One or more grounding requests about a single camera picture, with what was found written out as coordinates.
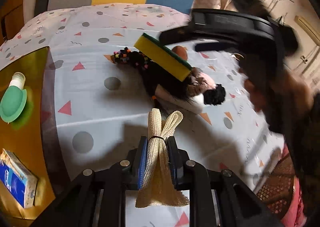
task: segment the silver bolt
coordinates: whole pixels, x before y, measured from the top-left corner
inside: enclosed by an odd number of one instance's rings
[[[196,163],[195,163],[193,160],[187,160],[187,161],[186,161],[186,165],[187,165],[187,166],[194,167],[195,164],[196,164]]]
[[[120,162],[120,165],[123,166],[123,167],[127,167],[130,165],[130,161],[129,160],[122,160]]]
[[[92,175],[92,170],[91,169],[86,169],[82,172],[83,175],[85,176],[89,176],[89,175]]]
[[[222,171],[222,174],[223,174],[224,176],[231,176],[231,175],[232,175],[232,171],[231,171],[231,170],[223,170],[223,171]]]

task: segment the person's hand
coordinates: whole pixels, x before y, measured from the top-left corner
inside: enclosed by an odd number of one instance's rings
[[[283,78],[279,82],[270,82],[270,86],[277,94],[282,96],[293,96],[297,116],[302,118],[312,109],[312,91],[297,75],[285,70]],[[261,110],[265,111],[267,107],[267,100],[249,79],[244,81],[244,88],[250,94],[250,101],[254,105],[254,110],[256,112]]]

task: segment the beige mesh cloth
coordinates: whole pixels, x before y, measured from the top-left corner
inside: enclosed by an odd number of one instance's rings
[[[173,136],[183,115],[175,111],[167,118],[161,129],[161,114],[159,109],[152,109],[148,114],[148,139],[159,136],[166,139]],[[148,143],[147,165],[143,178],[142,188],[138,192],[136,207],[149,205],[185,206],[189,200],[181,191],[175,190],[169,168],[167,147],[161,138],[151,138]]]

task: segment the black elastic band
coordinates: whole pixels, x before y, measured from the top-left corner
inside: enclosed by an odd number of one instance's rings
[[[164,138],[162,138],[162,137],[160,137],[160,136],[152,136],[152,137],[150,137],[149,140],[151,140],[152,138],[159,138],[159,139],[163,139],[163,141],[165,141]]]

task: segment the yellow sponge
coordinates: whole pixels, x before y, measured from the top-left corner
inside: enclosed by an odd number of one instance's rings
[[[185,80],[192,70],[188,62],[167,47],[162,46],[158,40],[146,33],[140,36],[134,44],[134,47],[181,82]]]

